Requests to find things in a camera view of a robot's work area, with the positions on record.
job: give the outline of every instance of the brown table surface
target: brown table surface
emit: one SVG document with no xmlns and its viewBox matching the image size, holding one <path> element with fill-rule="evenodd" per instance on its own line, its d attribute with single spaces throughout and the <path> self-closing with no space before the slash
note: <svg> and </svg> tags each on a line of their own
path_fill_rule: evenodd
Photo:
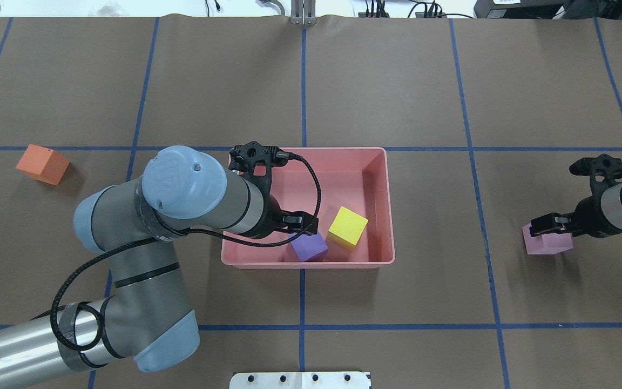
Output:
<svg viewBox="0 0 622 389">
<path fill-rule="evenodd" d="M 568 165 L 622 158 L 622 22 L 321 17 L 0 19 L 0 328 L 92 258 L 85 197 L 183 144 L 388 150 L 395 263 L 244 271 L 177 242 L 202 343 L 35 387 L 227 387 L 234 372 L 370 371 L 373 387 L 622 387 L 622 235 L 528 256 L 520 229 L 590 194 Z M 71 167 L 15 165 L 29 143 Z M 106 264 L 67 301 L 97 300 Z"/>
</svg>

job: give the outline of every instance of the metal bracket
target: metal bracket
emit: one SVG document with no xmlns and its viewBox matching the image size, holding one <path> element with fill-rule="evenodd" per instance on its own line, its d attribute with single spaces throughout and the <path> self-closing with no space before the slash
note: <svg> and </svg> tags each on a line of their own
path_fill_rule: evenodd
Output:
<svg viewBox="0 0 622 389">
<path fill-rule="evenodd" d="M 307 27 L 316 24 L 316 0 L 292 0 L 289 20 L 293 25 Z"/>
<path fill-rule="evenodd" d="M 229 389 L 371 389 L 370 372 L 237 373 Z"/>
</svg>

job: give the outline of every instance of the foam block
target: foam block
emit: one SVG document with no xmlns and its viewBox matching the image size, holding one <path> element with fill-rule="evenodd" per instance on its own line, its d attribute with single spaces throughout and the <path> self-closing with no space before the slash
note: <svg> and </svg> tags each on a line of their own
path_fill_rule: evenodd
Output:
<svg viewBox="0 0 622 389">
<path fill-rule="evenodd" d="M 16 169 L 33 179 L 47 184 L 58 185 L 62 180 L 69 160 L 52 149 L 37 145 L 28 145 Z"/>
<path fill-rule="evenodd" d="M 368 219 L 352 212 L 345 207 L 340 207 L 337 216 L 328 230 L 328 239 L 343 246 L 345 249 L 353 250 L 356 242 L 359 241 L 361 234 L 366 229 Z"/>
<path fill-rule="evenodd" d="M 541 256 L 541 254 L 548 256 L 573 248 L 572 234 L 543 234 L 533 237 L 529 234 L 529 227 L 531 224 L 523 227 L 523 237 L 525 237 L 525 248 L 532 256 Z"/>
<path fill-rule="evenodd" d="M 293 237 L 296 234 L 289 234 L 289 237 Z M 313 236 L 307 236 L 303 234 L 292 241 L 292 247 L 299 260 L 305 263 L 312 259 L 318 259 L 325 256 L 328 253 L 328 245 L 323 240 L 321 234 L 314 234 Z"/>
</svg>

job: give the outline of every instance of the blue joint cap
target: blue joint cap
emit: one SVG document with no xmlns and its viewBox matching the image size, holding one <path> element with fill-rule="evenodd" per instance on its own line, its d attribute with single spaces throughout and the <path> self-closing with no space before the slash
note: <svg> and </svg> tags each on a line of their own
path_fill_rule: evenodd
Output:
<svg viewBox="0 0 622 389">
<path fill-rule="evenodd" d="M 83 200 L 81 204 L 76 207 L 76 212 L 73 213 L 73 230 L 76 232 L 76 237 L 81 241 L 86 249 L 89 249 L 95 254 L 102 254 L 104 250 L 97 246 L 93 237 L 93 211 L 94 206 L 97 204 L 97 200 L 102 196 L 106 190 L 116 185 L 111 185 L 103 190 L 91 195 L 87 199 Z"/>
<path fill-rule="evenodd" d="M 133 357 L 142 372 L 157 372 L 190 357 L 200 345 L 195 311 L 187 313 L 165 334 Z"/>
<path fill-rule="evenodd" d="M 220 204 L 227 190 L 227 175 L 210 155 L 186 146 L 170 146 L 148 162 L 141 185 L 148 204 L 161 214 L 193 219 Z"/>
</svg>

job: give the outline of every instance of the yellow cube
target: yellow cube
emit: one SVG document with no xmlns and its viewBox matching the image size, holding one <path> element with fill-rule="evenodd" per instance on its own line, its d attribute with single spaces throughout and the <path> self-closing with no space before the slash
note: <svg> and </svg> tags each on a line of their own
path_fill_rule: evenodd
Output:
<svg viewBox="0 0 622 389">
<path fill-rule="evenodd" d="M 368 224 L 368 219 L 365 217 L 355 214 L 345 207 L 340 207 L 335 221 L 328 230 L 328 239 L 345 249 L 353 250 L 366 229 L 366 224 Z"/>
</svg>

